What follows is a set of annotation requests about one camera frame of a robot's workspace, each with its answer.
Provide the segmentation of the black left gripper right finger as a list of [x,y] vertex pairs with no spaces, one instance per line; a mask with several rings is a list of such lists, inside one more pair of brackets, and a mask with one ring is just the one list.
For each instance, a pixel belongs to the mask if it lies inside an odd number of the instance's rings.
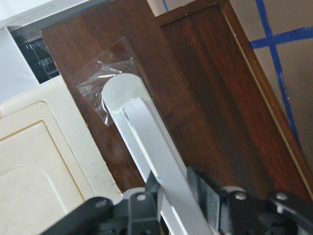
[[187,181],[205,220],[219,229],[224,190],[199,167],[187,168]]

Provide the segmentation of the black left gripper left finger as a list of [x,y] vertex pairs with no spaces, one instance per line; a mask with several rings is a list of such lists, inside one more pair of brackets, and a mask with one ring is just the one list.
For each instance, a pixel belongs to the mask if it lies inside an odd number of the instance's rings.
[[157,209],[157,217],[161,218],[161,206],[162,206],[162,197],[163,191],[160,188],[159,182],[156,180],[154,174],[152,172],[149,173],[145,191],[149,192],[155,201],[156,209]]

